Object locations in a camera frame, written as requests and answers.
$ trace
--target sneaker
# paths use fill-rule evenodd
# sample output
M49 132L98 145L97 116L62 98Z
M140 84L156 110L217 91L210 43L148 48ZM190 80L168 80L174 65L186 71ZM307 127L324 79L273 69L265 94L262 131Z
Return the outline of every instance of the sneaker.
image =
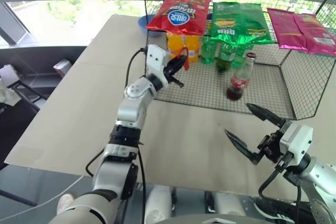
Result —
M71 203L75 200L75 197L72 194L64 194L62 195L57 204L57 214L64 212L64 210L71 205Z
M265 218L273 220L284 220L288 223L295 223L296 206L283 202L257 198L254 204L256 210ZM299 220L302 223L316 224L310 211L309 203L302 202L299 210Z

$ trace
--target white shoe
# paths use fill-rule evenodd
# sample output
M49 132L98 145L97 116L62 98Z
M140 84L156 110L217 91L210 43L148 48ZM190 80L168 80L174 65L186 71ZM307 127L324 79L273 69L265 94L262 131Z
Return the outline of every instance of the white shoe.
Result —
M57 214L59 215L63 212L70 204L75 200L75 197L72 194L64 194L59 198L57 204Z

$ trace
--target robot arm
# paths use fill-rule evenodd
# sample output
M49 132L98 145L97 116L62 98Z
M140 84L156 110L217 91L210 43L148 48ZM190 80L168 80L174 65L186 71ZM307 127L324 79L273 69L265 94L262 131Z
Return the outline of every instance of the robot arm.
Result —
M169 62L168 58L164 49L148 46L148 76L142 76L125 88L110 142L93 178L93 190L78 197L50 224L114 223L120 202L132 195L137 182L138 167L133 160L138 154L140 133L149 104L170 82L183 86L173 75L181 69L187 57L180 56Z
M276 163L275 169L294 185L306 192L312 214L317 223L336 223L336 170L307 153L312 143L313 129L277 117L254 104L247 104L258 118L269 120L279 130L266 135L258 145L259 153L252 153L247 145L233 133L226 131L235 147L255 165L263 156Z

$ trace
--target green chip bag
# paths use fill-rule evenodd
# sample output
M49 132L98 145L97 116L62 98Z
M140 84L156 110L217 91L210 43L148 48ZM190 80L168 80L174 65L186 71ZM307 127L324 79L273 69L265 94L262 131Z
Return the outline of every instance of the green chip bag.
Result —
M211 37L232 46L273 43L260 4L214 3Z

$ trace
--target bottle cap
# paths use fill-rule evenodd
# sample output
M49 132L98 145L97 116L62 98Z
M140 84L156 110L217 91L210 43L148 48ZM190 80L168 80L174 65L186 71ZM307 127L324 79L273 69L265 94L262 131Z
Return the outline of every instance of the bottle cap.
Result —
M256 58L257 58L257 56L256 56L256 54L253 53L253 52L248 52L248 53L246 54L246 57L245 57L245 59L246 59L248 62L254 62Z

